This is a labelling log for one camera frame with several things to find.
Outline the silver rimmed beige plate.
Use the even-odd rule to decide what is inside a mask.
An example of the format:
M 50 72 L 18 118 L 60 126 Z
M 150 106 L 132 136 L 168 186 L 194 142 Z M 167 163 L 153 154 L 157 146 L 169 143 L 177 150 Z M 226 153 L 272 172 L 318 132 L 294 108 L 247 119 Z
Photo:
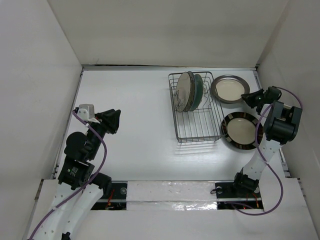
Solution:
M 243 101 L 242 95 L 250 93 L 250 86 L 243 78 L 225 74 L 216 77 L 211 86 L 211 94 L 225 104 L 237 104 Z

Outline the dark patterned rim plate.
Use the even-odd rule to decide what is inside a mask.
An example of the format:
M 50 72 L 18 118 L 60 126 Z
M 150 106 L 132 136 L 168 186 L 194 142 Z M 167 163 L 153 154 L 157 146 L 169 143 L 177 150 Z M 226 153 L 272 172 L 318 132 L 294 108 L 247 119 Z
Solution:
M 263 139 L 263 125 L 247 113 L 236 111 L 225 116 L 221 123 L 221 132 L 226 141 L 240 150 L 253 150 Z

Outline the teal flower plate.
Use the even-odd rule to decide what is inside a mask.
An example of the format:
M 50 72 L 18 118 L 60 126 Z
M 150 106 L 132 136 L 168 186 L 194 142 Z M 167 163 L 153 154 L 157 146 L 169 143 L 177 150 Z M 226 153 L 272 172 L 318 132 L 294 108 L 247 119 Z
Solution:
M 194 93 L 193 103 L 189 109 L 190 112 L 193 112 L 195 109 L 198 108 L 199 104 L 202 101 L 203 90 L 204 90 L 203 79 L 199 74 L 194 74 L 194 80 L 195 80 L 195 93 Z

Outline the beige tree pattern plate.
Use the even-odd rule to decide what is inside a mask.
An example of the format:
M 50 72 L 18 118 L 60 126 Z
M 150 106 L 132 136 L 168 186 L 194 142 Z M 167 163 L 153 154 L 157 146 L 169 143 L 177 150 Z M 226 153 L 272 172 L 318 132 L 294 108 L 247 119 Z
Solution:
M 183 72 L 177 81 L 174 104 L 179 113 L 187 112 L 191 108 L 193 83 L 194 81 L 188 72 Z

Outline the blue floral patterned plate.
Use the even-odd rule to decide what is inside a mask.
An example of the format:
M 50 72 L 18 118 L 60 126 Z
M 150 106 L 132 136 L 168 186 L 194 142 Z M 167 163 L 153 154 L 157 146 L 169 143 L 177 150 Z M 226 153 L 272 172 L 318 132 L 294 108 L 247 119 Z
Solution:
M 190 93 L 189 93 L 189 98 L 187 101 L 187 105 L 184 108 L 183 112 L 188 112 L 190 111 L 193 102 L 194 102 L 194 98 L 195 98 L 195 94 L 196 94 L 196 81 L 195 81 L 195 76 L 191 71 L 188 71 L 188 76 L 190 78 Z

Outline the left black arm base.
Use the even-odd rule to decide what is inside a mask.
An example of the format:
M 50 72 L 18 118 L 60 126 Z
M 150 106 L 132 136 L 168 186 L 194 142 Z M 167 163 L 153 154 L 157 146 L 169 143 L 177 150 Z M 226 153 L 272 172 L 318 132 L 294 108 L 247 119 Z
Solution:
M 92 211 L 121 211 L 127 209 L 127 181 L 113 181 L 112 178 L 99 173 L 91 182 L 102 187 L 102 197 L 92 206 Z

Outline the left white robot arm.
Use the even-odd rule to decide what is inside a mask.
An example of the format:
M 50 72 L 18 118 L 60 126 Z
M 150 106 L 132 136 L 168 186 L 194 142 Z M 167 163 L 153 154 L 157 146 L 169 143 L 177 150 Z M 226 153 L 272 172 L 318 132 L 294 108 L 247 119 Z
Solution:
M 87 128 L 66 139 L 65 159 L 48 213 L 29 236 L 31 240 L 73 240 L 85 217 L 100 198 L 113 194 L 112 179 L 101 173 L 107 158 L 106 134 L 116 134 L 121 110 L 96 113 L 81 104 L 72 115 Z

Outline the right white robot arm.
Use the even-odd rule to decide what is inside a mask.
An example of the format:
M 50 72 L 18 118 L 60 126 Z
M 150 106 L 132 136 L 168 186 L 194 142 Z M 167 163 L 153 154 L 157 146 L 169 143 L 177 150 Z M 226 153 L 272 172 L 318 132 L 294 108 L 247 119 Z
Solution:
M 269 165 L 276 151 L 294 140 L 298 133 L 303 112 L 301 106 L 287 106 L 280 102 L 282 87 L 270 86 L 241 98 L 261 117 L 267 114 L 263 125 L 262 140 L 258 143 L 259 131 L 255 131 L 256 151 L 250 161 L 235 175 L 231 191 L 237 197 L 253 193 L 259 185 L 262 172 Z

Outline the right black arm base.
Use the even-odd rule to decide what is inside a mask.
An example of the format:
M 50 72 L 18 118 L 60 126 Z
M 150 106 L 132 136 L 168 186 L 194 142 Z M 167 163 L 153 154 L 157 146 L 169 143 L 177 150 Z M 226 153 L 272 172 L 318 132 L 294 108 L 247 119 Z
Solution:
M 216 196 L 218 210 L 264 209 L 259 187 L 252 193 L 238 193 L 232 182 L 218 181 L 210 193 Z

